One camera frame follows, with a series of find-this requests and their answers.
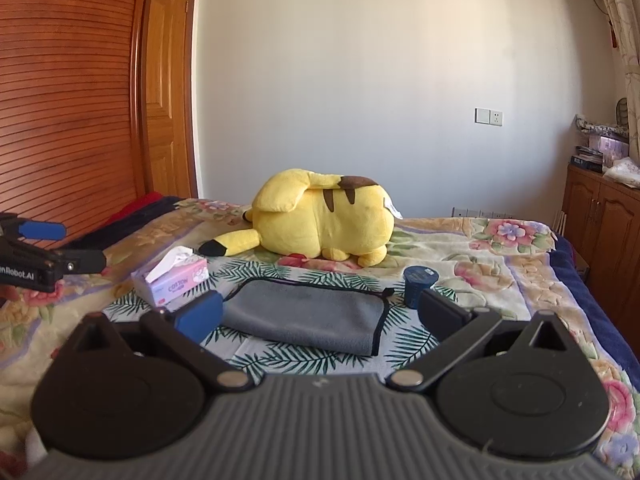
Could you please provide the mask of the purple and grey towel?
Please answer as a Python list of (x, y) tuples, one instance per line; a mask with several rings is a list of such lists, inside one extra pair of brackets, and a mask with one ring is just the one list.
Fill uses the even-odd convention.
[(221, 324), (269, 341), (377, 356), (393, 293), (252, 278), (224, 300)]

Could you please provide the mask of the pink tissue box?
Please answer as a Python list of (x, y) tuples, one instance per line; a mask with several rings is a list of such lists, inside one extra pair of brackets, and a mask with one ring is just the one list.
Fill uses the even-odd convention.
[(166, 307), (209, 278), (208, 262), (190, 247), (176, 246), (131, 273), (137, 295), (151, 307)]

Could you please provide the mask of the palm leaf print cloth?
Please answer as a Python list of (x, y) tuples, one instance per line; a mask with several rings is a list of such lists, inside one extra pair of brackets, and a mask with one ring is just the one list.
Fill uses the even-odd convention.
[(386, 377), (445, 338), (405, 303), (405, 281), (369, 271), (214, 259), (163, 312), (254, 380), (267, 374)]

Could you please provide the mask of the dark blue cup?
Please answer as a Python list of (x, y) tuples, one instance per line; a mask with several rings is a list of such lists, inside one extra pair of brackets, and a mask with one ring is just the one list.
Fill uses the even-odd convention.
[(416, 310), (421, 292), (430, 289), (439, 280), (436, 270), (428, 266), (407, 266), (402, 272), (404, 278), (404, 304), (406, 307)]

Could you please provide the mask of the floral bed blanket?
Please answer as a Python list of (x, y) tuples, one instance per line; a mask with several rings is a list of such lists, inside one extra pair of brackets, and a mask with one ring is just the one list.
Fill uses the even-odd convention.
[[(164, 214), (104, 249), (99, 275), (72, 275), (54, 292), (20, 292), (1, 310), (1, 473), (19, 477), (32, 454), (29, 404), (40, 377), (77, 323), (91, 311), (117, 322), (146, 310), (131, 273), (175, 245), (198, 247), (244, 226), (243, 208), (218, 200), (180, 200)], [(521, 223), (470, 218), (407, 219), (395, 226), (385, 260), (363, 269), (352, 261), (281, 257), (256, 248), (231, 259), (402, 277), (407, 266), (436, 270), (436, 292), (464, 308), (486, 307), (510, 320), (538, 310), (559, 315), (604, 383), (612, 415), (597, 453), (616, 474), (639, 474), (639, 363), (574, 267), (572, 246), (548, 226), (523, 224), (524, 240), (506, 240)]]

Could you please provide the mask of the red and navy pillow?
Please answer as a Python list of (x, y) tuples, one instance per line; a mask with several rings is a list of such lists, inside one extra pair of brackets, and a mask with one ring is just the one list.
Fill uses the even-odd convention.
[(178, 196), (152, 192), (137, 198), (106, 220), (99, 229), (72, 240), (63, 249), (107, 249), (130, 234), (142, 229), (152, 220), (176, 209)]

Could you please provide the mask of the yellow Pikachu plush toy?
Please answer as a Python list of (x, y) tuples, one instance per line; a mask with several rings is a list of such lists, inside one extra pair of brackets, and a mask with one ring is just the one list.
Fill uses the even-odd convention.
[(354, 257), (368, 268), (385, 259), (401, 218), (390, 194), (369, 178), (288, 169), (272, 176), (244, 211), (248, 229), (218, 235), (198, 253), (232, 257), (262, 247), (282, 256)]

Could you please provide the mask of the wooden side cabinet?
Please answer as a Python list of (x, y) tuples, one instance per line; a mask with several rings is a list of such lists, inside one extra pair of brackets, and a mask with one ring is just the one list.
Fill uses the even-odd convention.
[(639, 192), (570, 165), (562, 211), (564, 237), (589, 266), (591, 295), (619, 318), (638, 288)]

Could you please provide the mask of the wooden panel door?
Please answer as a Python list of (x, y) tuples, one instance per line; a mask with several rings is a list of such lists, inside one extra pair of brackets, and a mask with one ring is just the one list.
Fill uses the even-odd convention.
[(195, 0), (149, 0), (145, 62), (145, 162), (150, 189), (194, 197), (192, 37)]

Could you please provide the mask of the wooden slatted wardrobe door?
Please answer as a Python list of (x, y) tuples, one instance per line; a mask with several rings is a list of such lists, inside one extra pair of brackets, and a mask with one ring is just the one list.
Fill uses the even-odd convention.
[(99, 226), (148, 187), (145, 0), (1, 0), (1, 207)]

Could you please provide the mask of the clutter pile on cabinet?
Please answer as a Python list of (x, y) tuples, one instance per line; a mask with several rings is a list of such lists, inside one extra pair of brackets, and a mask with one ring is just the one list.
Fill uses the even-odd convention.
[(613, 125), (590, 122), (577, 114), (574, 126), (582, 137), (570, 158), (573, 166), (603, 174), (608, 180), (639, 188), (639, 166), (629, 154), (628, 106), (625, 98), (616, 103)]

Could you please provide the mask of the floral curtain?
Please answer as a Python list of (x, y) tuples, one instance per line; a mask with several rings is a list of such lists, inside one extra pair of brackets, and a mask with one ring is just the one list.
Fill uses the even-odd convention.
[(639, 163), (639, 14), (634, 0), (603, 0), (620, 48), (626, 82), (630, 157)]

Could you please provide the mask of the white wall switch socket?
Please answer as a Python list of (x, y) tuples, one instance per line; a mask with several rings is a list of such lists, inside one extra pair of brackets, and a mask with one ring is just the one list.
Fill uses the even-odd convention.
[(477, 108), (474, 114), (474, 122), (480, 125), (503, 126), (503, 112), (500, 110), (488, 110), (488, 108)]

